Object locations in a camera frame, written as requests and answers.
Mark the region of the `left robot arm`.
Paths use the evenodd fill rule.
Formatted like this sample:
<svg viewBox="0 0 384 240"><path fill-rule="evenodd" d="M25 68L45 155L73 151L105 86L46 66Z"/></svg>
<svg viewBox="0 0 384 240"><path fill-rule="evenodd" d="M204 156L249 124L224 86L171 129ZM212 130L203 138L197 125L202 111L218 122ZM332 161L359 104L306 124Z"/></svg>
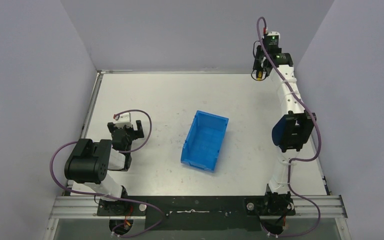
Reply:
<svg viewBox="0 0 384 240"><path fill-rule="evenodd" d="M128 196L126 188L109 174L110 171L129 170L132 143L144 138L141 121L135 123L136 127L128 121L109 122L111 139L99 142L79 139L65 163L64 175L68 180L84 184L100 194L95 198L99 216L126 216L136 212L134 204L125 199Z"/></svg>

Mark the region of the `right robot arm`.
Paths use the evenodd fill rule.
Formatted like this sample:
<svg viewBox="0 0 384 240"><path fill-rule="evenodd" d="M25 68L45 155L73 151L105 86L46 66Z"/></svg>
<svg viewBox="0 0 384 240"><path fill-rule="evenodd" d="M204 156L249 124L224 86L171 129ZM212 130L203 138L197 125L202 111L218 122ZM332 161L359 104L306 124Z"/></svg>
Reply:
<svg viewBox="0 0 384 240"><path fill-rule="evenodd" d="M276 86L282 114L271 131L272 141L279 154L261 201L260 214L263 216L295 214L288 186L294 168L290 159L296 158L308 142L314 128L312 119L316 116L309 115L299 103L302 98L294 75L293 60L289 53L282 52L279 39L277 33L264 36L263 45L256 47L253 64L256 80L269 79Z"/></svg>

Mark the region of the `yellow black screwdriver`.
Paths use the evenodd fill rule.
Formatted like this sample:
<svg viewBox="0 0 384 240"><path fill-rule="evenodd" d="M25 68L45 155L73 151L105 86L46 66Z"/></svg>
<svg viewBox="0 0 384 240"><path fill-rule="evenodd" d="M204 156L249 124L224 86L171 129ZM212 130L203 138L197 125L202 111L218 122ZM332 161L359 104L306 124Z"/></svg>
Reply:
<svg viewBox="0 0 384 240"><path fill-rule="evenodd" d="M256 70L255 78L257 81L262 81L264 79L264 71L261 69Z"/></svg>

